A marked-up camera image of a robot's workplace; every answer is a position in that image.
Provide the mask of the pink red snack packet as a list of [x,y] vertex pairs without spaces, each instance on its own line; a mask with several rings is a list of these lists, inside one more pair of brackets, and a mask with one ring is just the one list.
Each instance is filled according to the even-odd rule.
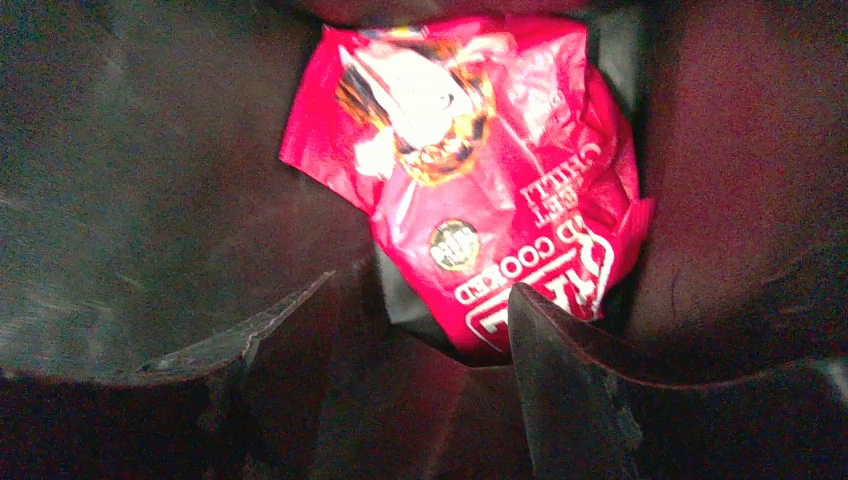
[[627,118],[561,17],[326,27],[281,159],[364,211],[460,354],[510,353],[526,284],[582,321],[629,274],[653,203]]

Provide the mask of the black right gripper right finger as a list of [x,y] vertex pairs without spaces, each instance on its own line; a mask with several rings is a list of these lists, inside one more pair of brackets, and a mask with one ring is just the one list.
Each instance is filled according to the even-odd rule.
[[509,337],[539,479],[843,479],[847,362],[801,359],[702,380],[533,288]]

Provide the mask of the black tote bag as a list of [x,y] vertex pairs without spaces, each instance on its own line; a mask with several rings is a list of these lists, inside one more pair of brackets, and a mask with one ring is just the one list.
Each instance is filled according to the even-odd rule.
[[847,362],[843,1],[5,1],[1,381],[111,381],[335,277],[304,479],[539,479],[366,216],[278,157],[324,23],[584,21],[657,202],[594,326],[702,380]]

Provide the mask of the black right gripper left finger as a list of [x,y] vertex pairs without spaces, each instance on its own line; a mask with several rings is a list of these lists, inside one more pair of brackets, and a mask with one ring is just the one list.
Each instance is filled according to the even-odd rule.
[[335,277],[111,381],[1,381],[5,479],[311,475],[335,340]]

